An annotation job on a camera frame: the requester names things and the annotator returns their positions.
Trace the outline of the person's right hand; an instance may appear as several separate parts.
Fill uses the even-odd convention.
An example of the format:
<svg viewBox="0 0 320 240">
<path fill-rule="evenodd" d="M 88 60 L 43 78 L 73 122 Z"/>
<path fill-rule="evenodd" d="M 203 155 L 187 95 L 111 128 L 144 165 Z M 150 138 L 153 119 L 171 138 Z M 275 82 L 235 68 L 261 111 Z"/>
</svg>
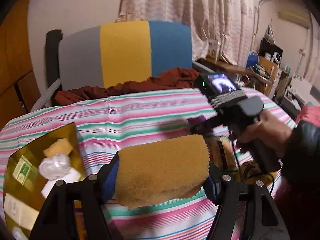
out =
<svg viewBox="0 0 320 240">
<path fill-rule="evenodd" d="M 282 123 L 269 111 L 263 110 L 257 123 L 248 126 L 240 135 L 232 132 L 229 139 L 236 140 L 236 147 L 241 153 L 248 151 L 245 144 L 252 140 L 260 140 L 275 150 L 278 159 L 282 159 L 292 134 L 293 129 Z"/>
</svg>

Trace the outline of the black jacket sleeve forearm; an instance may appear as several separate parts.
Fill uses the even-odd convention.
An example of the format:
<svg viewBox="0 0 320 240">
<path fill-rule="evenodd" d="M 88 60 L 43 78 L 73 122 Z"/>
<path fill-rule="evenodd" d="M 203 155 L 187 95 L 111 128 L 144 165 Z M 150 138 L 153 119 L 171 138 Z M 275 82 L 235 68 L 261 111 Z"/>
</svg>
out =
<svg viewBox="0 0 320 240">
<path fill-rule="evenodd" d="M 282 159 L 289 190 L 277 206 L 291 239 L 319 239 L 319 127 L 300 121 Z"/>
</svg>

